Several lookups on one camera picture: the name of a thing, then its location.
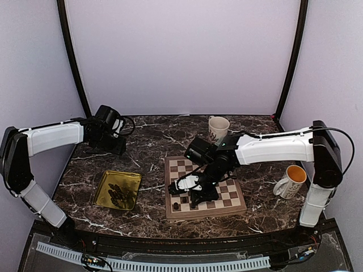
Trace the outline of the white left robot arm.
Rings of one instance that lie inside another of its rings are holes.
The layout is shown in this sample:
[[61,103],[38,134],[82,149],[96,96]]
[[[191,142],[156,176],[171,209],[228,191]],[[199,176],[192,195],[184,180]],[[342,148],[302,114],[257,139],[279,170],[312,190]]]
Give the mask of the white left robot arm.
[[64,146],[87,143],[106,153],[122,155],[126,138],[135,130],[134,121],[117,110],[101,105],[88,118],[72,118],[53,124],[6,128],[1,142],[1,175],[5,188],[20,198],[29,209],[58,230],[58,238],[68,247],[76,247],[80,235],[73,230],[74,222],[52,200],[43,188],[44,180],[37,179],[39,166],[32,158],[45,152],[56,153]]

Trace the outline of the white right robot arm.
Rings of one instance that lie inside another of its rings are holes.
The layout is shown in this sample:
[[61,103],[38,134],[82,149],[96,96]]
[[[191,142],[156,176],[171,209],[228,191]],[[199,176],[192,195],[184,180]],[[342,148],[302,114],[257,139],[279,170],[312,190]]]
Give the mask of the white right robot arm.
[[178,179],[175,186],[210,201],[215,184],[241,165],[288,160],[312,162],[315,172],[300,213],[300,225],[289,234],[291,243],[301,246],[311,237],[310,227],[316,226],[332,191],[343,179],[340,149],[331,130],[317,120],[311,127],[284,133],[257,135],[241,131],[214,144],[195,138],[184,155],[205,169],[203,173],[189,173]]

